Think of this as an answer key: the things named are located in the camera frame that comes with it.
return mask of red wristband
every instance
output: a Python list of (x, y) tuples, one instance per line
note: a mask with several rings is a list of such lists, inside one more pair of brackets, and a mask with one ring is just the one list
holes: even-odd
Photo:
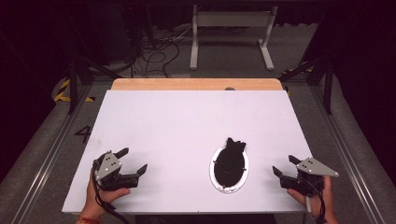
[(79, 221), (79, 223), (87, 224), (103, 224), (103, 220), (101, 218), (78, 217), (77, 221)]

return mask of gray floor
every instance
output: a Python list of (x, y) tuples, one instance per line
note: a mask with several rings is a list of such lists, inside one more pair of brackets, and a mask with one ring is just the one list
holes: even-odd
[[(315, 30), (316, 25), (275, 27), (268, 46), (276, 68), (272, 72), (265, 69), (257, 46), (260, 32), (255, 29), (239, 35), (219, 29), (203, 32), (196, 71), (189, 69), (191, 42), (183, 40), (177, 43), (180, 53), (166, 71), (172, 77), (279, 77), (282, 71), (298, 65)], [(170, 46), (163, 52), (168, 60), (177, 50)], [(161, 70), (162, 64), (151, 63), (149, 69)], [(129, 77), (131, 71), (122, 75)], [(160, 72), (150, 75), (162, 76)], [(329, 116), (319, 101), (322, 85), (308, 87), (301, 78), (304, 75), (284, 85), (290, 87), (290, 100), (313, 156), (340, 173), (333, 181), (340, 222), (394, 223), (396, 190), (354, 120), (337, 80)], [(73, 115), (67, 115), (69, 103), (57, 103), (0, 185), (0, 223), (12, 223), (14, 218), (14, 223), (74, 223), (75, 217), (61, 209), (85, 148), (83, 136), (75, 133), (86, 125), (93, 127), (110, 86), (111, 80), (102, 76), (90, 87), (81, 86), (81, 95), (96, 100), (81, 103)], [(24, 200), (28, 193), (32, 197)], [(302, 219), (302, 214), (276, 214), (278, 224), (300, 223)], [(120, 222), (106, 216), (106, 223)], [(309, 218), (307, 223), (314, 222)]]

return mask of cable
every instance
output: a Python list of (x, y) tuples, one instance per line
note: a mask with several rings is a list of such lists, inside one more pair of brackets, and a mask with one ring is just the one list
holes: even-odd
[(113, 217), (118, 218), (119, 220), (121, 220), (123, 223), (125, 224), (129, 224), (128, 220), (123, 217), (122, 215), (120, 215), (119, 213), (117, 213), (115, 211), (115, 207), (111, 204), (111, 203), (107, 203), (104, 202), (102, 200), (102, 198), (100, 197), (100, 193), (99, 193), (99, 189), (100, 186), (98, 185), (97, 181), (95, 180), (95, 173), (94, 170), (96, 170), (96, 163), (93, 164), (92, 170), (91, 170), (91, 175), (92, 175), (92, 183), (93, 183), (93, 189), (95, 190), (95, 200), (96, 202), (103, 207), (103, 209), (105, 209), (105, 211), (107, 213), (109, 213), (110, 215), (112, 215)]
[(323, 200), (322, 191), (318, 191), (311, 182), (309, 182), (303, 178), (301, 178), (301, 180), (303, 180), (306, 184), (308, 184), (314, 190), (314, 192), (318, 195), (318, 197), (320, 199), (320, 212), (319, 212), (319, 217), (317, 218), (317, 224), (326, 223), (326, 219), (325, 219), (326, 205)]

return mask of metal frame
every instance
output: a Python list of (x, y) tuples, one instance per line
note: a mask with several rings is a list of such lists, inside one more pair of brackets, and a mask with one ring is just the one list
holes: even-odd
[(263, 39), (259, 39), (259, 47), (262, 51), (265, 65), (269, 71), (274, 70), (274, 64), (268, 52), (267, 44), (271, 30), (274, 25), (277, 7), (272, 7), (271, 11), (236, 12), (236, 11), (198, 11), (197, 6), (193, 6), (192, 11), (192, 47), (190, 70), (198, 68), (198, 27), (200, 26), (238, 26), (238, 27), (264, 27)]

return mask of white table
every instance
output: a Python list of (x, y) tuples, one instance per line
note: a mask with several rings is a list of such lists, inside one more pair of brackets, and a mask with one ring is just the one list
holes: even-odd
[[(228, 137), (246, 142), (249, 158), (247, 182), (232, 194), (209, 177), (213, 153)], [(120, 213), (304, 211), (272, 171), (295, 175), (288, 156), (311, 156), (285, 91), (108, 91), (63, 212), (81, 211), (92, 161), (124, 147), (130, 152), (120, 159), (121, 174), (148, 169), (131, 195), (113, 203)]]

